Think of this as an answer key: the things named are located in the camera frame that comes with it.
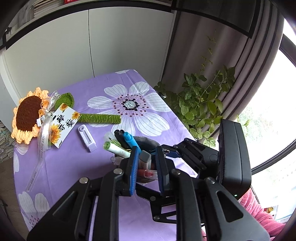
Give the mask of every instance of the table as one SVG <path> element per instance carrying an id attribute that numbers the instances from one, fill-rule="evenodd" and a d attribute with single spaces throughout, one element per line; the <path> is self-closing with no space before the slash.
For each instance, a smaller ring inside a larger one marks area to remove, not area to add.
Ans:
<path id="1" fill-rule="evenodd" d="M 188 137 L 193 139 L 177 116 L 135 70 L 124 70 L 84 80 L 59 90 L 70 92 L 73 109 L 80 113 L 120 114 L 121 124 L 86 124 L 98 148 L 89 152 L 77 131 L 77 123 L 59 149 L 46 152 L 46 163 L 30 192 L 25 187 L 38 155 L 37 139 L 29 145 L 15 144 L 14 178 L 21 213 L 29 230 L 51 206 L 80 178 L 95 179 L 113 170 L 112 153 L 103 149 L 104 134 L 123 129 L 132 135 L 145 136 L 158 143 L 174 145 Z M 181 159 L 177 168 L 194 174 Z M 147 187 L 158 189 L 157 181 Z M 176 240 L 176 225 L 152 220 L 149 202 L 139 198 L 120 197 L 119 238 L 126 240 Z"/>

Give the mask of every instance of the blue pen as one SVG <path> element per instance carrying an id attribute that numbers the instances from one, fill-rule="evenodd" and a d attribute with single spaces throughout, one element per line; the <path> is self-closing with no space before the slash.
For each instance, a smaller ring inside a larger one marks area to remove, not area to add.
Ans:
<path id="1" fill-rule="evenodd" d="M 131 134 L 129 134 L 128 132 L 124 132 L 123 137 L 124 137 L 125 141 L 127 142 L 127 144 L 129 144 L 129 146 L 131 148 L 133 148 L 133 146 L 139 147 L 139 145 L 135 141 L 134 137 Z"/>

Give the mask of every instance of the green crochet stem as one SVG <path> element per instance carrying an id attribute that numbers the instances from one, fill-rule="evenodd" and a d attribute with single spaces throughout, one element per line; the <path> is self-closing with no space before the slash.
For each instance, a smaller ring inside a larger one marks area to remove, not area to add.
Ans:
<path id="1" fill-rule="evenodd" d="M 67 106 L 73 108 L 74 98 L 71 93 L 62 94 L 61 97 L 56 101 L 56 110 L 59 106 L 65 103 Z M 119 124 L 121 122 L 120 115 L 103 115 L 103 114 L 82 114 L 80 113 L 80 118 L 78 122 L 84 123 L 108 123 L 108 124 Z"/>
<path id="2" fill-rule="evenodd" d="M 109 123 L 119 124 L 121 122 L 120 115 L 103 115 L 103 114 L 82 114 L 78 122 L 84 123 Z"/>

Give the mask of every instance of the ribbon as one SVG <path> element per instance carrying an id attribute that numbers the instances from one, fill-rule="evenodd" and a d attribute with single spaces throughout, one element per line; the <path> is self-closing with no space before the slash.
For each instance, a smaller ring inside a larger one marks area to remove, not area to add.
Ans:
<path id="1" fill-rule="evenodd" d="M 31 191 L 35 180 L 37 179 L 41 168 L 45 163 L 45 153 L 46 150 L 50 149 L 51 143 L 51 109 L 54 107 L 55 102 L 61 97 L 59 92 L 55 91 L 50 97 L 44 99 L 41 103 L 41 109 L 44 112 L 44 115 L 41 117 L 42 125 L 40 127 L 39 135 L 37 137 L 38 142 L 38 159 L 34 167 L 34 171 L 29 179 L 29 182 L 26 186 L 26 191 Z"/>

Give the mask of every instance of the pink fleece sleeve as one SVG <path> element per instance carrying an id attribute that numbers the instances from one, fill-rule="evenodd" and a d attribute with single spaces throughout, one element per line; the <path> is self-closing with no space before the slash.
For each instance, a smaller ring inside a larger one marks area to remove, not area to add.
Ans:
<path id="1" fill-rule="evenodd" d="M 271 237 L 278 235 L 284 228 L 285 224 L 275 221 L 271 214 L 264 211 L 251 189 L 240 198 L 239 202 L 265 228 Z"/>

